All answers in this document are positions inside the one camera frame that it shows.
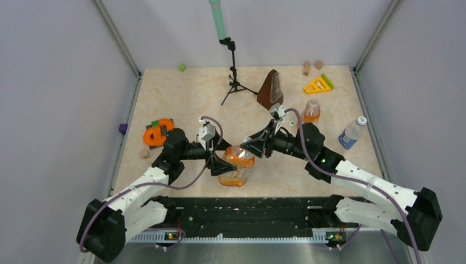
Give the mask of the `orange tea bottle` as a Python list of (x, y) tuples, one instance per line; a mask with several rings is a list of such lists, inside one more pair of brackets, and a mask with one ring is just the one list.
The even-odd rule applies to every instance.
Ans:
[(252, 175), (256, 161), (255, 155), (236, 145), (225, 150), (223, 160), (234, 165), (236, 170), (219, 175), (219, 183), (224, 186), (234, 187), (245, 185)]
[(313, 98), (306, 103), (305, 109), (299, 114), (299, 120), (302, 124), (312, 123), (313, 125), (317, 125), (320, 112), (320, 103), (317, 99)]

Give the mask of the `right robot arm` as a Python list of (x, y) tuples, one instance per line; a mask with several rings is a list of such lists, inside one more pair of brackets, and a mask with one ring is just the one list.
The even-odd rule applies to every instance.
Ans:
[(330, 227), (341, 222), (358, 223), (396, 235), (412, 248), (428, 251), (443, 219), (437, 195), (423, 187), (416, 191), (391, 183), (356, 166), (324, 146), (325, 137), (311, 124), (303, 124), (292, 136), (270, 121), (246, 139), (241, 147), (260, 158), (274, 152), (306, 160), (305, 170), (315, 179), (344, 187), (365, 200), (332, 195), (323, 207), (322, 219)]

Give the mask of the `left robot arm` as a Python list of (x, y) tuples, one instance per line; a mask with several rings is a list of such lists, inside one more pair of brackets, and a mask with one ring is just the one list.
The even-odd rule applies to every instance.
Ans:
[(190, 142), (180, 128), (168, 131), (156, 160), (133, 183), (103, 201), (94, 199), (86, 207), (76, 237), (80, 250), (102, 261), (113, 261), (125, 245), (144, 230), (160, 224), (170, 227), (176, 221), (173, 203), (159, 196), (185, 169), (184, 160), (203, 160), (212, 176), (234, 171), (216, 151), (231, 144), (210, 123), (201, 128), (197, 141)]

